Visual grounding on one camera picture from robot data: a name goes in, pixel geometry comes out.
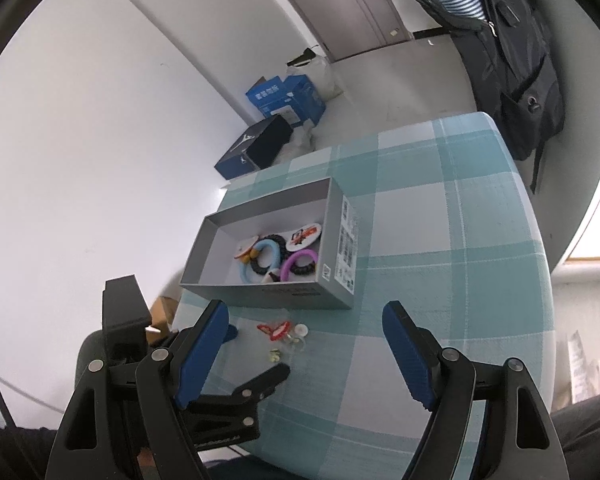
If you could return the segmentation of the red butterfly hair clip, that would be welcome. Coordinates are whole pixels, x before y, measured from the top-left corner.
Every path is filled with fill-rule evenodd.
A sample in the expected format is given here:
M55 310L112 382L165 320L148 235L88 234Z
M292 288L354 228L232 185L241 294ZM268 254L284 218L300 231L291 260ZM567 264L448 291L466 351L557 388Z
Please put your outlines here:
M280 341L289 337L292 324L290 321L283 321L273 324L258 324L257 329L268 336L270 341Z

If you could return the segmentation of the white pearl earring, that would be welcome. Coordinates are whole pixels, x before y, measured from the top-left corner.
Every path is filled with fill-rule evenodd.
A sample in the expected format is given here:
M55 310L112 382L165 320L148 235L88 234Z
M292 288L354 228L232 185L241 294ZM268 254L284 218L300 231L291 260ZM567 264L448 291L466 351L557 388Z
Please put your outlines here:
M309 329L306 324L296 324L290 331L291 344L296 351L302 351L306 346L306 337L309 335Z

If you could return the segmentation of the orange white round badge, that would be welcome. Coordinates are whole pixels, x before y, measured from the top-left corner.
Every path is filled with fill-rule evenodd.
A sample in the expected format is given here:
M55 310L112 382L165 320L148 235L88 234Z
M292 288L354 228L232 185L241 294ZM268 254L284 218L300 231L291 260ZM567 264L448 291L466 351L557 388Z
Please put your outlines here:
M260 237L253 236L241 242L234 253L234 259L239 260L242 263L248 264L254 258L257 258L260 250L256 248L256 245L260 242Z

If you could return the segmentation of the brown cardboard box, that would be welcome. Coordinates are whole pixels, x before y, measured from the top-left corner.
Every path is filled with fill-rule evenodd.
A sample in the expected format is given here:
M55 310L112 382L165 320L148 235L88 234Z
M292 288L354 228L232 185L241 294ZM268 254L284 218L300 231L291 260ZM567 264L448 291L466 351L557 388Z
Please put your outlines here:
M151 336L169 333L177 310L178 300L158 297L149 309L151 324L146 328L147 333Z

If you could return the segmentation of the grey cardboard box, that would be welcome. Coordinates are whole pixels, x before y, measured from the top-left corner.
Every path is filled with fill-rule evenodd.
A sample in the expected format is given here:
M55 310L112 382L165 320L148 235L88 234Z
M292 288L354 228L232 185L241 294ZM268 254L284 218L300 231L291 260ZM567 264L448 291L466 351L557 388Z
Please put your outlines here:
M288 252L294 231L317 222L320 239ZM257 258L234 259L237 246L258 236ZM204 218L181 286L231 307L338 310L354 304L358 212L332 178L248 200Z

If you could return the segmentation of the dark blue shoe box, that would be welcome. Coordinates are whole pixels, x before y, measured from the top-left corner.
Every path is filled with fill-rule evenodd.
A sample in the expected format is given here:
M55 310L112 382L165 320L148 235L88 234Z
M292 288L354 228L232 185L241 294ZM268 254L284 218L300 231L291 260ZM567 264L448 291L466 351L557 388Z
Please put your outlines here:
M268 168L282 147L290 140L292 128L286 120L274 115L247 128L230 149L214 165L225 179Z

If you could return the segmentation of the teal plaid tablecloth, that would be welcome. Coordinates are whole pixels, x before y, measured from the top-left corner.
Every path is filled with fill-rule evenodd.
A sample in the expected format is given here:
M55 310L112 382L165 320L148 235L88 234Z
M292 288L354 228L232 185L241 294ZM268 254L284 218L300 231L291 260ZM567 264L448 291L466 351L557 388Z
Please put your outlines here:
M351 309L231 307L204 390L227 394L267 370L290 375L258 407L260 437L246 450L305 479L396 479L428 412L405 385L382 330L399 301L416 325L468 359L518 358L544 400L554 392L556 336L550 270L530 200L491 117L457 115L328 148L233 183L220 211L332 178L358 212ZM176 326L210 300L184 289ZM306 324L270 341L258 324Z

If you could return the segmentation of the blue cardboard carton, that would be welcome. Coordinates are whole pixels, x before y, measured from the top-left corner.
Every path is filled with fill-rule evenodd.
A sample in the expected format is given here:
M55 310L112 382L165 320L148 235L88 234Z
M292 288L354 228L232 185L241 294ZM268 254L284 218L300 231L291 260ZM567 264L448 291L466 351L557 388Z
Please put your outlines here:
M291 128L313 127L321 121L326 105L317 90L304 75L276 76L254 84L247 92L249 102L265 117L283 117Z

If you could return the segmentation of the white plastic bag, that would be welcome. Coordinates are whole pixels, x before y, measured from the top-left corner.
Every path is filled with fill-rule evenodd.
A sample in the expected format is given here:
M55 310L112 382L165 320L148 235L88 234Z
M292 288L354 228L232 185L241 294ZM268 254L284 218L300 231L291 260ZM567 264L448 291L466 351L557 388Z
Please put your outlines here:
M342 95L342 89L328 59L306 48L299 56L287 63L289 76L307 76L324 102Z

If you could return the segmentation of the grey door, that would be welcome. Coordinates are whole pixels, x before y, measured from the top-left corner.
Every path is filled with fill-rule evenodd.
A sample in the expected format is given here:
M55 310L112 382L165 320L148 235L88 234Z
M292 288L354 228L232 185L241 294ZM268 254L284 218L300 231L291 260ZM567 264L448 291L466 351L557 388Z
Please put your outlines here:
M391 0L288 0L329 61L410 41Z

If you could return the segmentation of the black backpack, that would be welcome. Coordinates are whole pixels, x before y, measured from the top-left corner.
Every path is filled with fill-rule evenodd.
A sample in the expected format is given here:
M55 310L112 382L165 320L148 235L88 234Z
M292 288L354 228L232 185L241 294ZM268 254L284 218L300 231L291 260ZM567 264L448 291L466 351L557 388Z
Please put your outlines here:
M478 110L492 117L509 154L539 167L546 142L564 128L565 107L538 0L481 0L485 21L416 1L451 36Z

